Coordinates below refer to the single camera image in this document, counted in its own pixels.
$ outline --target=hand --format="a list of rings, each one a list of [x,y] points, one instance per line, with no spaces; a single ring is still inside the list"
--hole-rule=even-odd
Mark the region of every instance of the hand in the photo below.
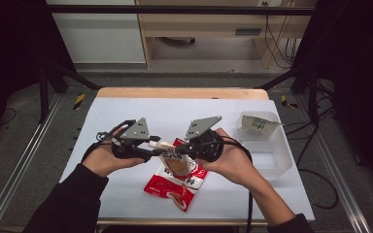
[[[100,177],[107,177],[118,169],[130,168],[144,163],[142,158],[116,158],[111,150],[111,141],[105,141],[103,145],[93,150],[84,160],[83,165]]]
[[[223,137],[229,137],[228,134],[219,128],[216,132]],[[225,141],[233,142],[230,139],[223,138]],[[214,162],[208,162],[204,159],[197,158],[195,162],[203,169],[219,173],[233,183],[238,183],[248,187],[254,178],[261,178],[250,159],[245,152],[235,146],[224,145],[220,158]]]

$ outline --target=white wall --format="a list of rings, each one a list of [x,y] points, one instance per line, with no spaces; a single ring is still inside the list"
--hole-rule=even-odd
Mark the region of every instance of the white wall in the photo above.
[[[133,0],[47,0],[48,4],[134,5]],[[74,63],[145,63],[138,18],[53,14]]]

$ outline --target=black sleeve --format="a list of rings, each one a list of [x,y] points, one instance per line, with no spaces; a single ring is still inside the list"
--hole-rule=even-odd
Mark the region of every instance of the black sleeve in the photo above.
[[[107,183],[108,178],[101,178],[78,164],[63,183],[53,188],[23,232],[93,233],[101,204],[99,198]]]
[[[269,233],[314,233],[304,215],[296,215],[295,218],[276,226],[268,226]]]

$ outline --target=food packet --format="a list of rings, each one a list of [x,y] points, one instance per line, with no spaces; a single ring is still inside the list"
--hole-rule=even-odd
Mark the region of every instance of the food packet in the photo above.
[[[208,171],[203,170],[186,154],[175,152],[175,146],[184,144],[176,139],[174,144],[161,146],[167,152],[160,156],[162,164],[147,183],[144,191],[153,196],[169,198],[182,211],[186,212]]]

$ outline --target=person's left hand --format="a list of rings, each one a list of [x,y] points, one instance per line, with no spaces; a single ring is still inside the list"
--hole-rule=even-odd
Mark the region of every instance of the person's left hand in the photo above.
[[[93,150],[84,160],[83,165],[100,177],[107,177],[116,170],[130,168],[144,163],[142,158],[116,158],[111,150],[111,141],[105,141],[103,145]]]

